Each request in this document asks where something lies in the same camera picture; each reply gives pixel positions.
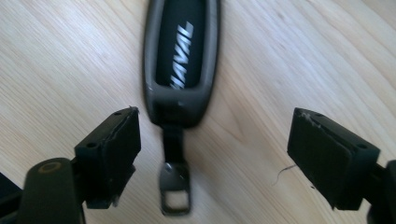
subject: light wood grain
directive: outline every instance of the light wood grain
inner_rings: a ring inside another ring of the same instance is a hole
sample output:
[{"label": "light wood grain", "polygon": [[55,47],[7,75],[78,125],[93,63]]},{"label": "light wood grain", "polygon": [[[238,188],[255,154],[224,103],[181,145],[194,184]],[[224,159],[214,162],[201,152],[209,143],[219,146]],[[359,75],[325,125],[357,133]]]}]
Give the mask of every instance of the light wood grain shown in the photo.
[{"label": "light wood grain", "polygon": [[332,211],[287,155],[294,107],[318,111],[396,158],[396,2],[223,0],[206,116],[186,131],[193,210],[163,217],[159,128],[142,100],[148,0],[0,1],[0,172],[73,147],[112,112],[140,108],[142,151],[117,208],[88,223],[364,223]]}]

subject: buckle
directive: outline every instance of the buckle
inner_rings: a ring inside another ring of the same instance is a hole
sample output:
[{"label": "buckle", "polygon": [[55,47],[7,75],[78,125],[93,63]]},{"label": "buckle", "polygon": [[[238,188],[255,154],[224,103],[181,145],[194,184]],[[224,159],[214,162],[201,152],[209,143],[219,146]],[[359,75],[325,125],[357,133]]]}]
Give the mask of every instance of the buckle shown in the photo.
[{"label": "buckle", "polygon": [[[168,203],[167,193],[185,192],[187,205],[172,207]],[[161,211],[165,216],[179,217],[191,210],[191,188],[189,165],[186,162],[166,162],[160,172]]]}]

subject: loose thread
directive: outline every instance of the loose thread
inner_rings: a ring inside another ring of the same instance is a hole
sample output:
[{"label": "loose thread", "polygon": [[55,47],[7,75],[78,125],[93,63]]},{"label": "loose thread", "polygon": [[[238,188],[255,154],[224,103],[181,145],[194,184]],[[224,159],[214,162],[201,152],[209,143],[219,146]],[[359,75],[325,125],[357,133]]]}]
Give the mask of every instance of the loose thread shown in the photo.
[{"label": "loose thread", "polygon": [[285,169],[279,171],[279,173],[277,174],[277,177],[276,177],[276,182],[275,182],[272,186],[274,186],[275,184],[277,184],[277,181],[279,180],[279,176],[280,176],[280,174],[282,174],[282,172],[287,171],[287,170],[289,170],[289,169],[291,169],[291,168],[294,168],[294,167],[296,167],[296,166],[297,166],[297,165],[294,164],[294,165],[288,166],[288,167],[286,167]]}]

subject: wooden table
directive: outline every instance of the wooden table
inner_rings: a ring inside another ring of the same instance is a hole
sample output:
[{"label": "wooden table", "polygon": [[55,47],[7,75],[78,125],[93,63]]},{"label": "wooden table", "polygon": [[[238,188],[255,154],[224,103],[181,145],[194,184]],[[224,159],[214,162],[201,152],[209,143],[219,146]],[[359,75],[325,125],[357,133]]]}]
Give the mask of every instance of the wooden table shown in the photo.
[{"label": "wooden table", "polygon": [[0,172],[23,186],[112,112],[140,108],[142,151],[117,208],[88,223],[364,223],[332,211],[287,154],[294,107],[396,158],[396,1],[223,0],[210,106],[186,131],[193,210],[163,217],[160,129],[142,97],[148,0],[0,1]]}]

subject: metal clip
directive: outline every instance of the metal clip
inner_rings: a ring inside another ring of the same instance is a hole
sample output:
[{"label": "metal clip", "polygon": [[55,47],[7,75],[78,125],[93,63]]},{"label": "metal clip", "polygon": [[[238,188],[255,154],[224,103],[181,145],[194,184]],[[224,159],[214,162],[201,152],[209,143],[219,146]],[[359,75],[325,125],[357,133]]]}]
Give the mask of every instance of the metal clip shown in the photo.
[{"label": "metal clip", "polygon": [[[187,207],[173,208],[167,203],[166,194],[175,191],[187,193]],[[186,162],[166,162],[160,173],[161,210],[165,216],[184,216],[191,210],[189,165]]]}]

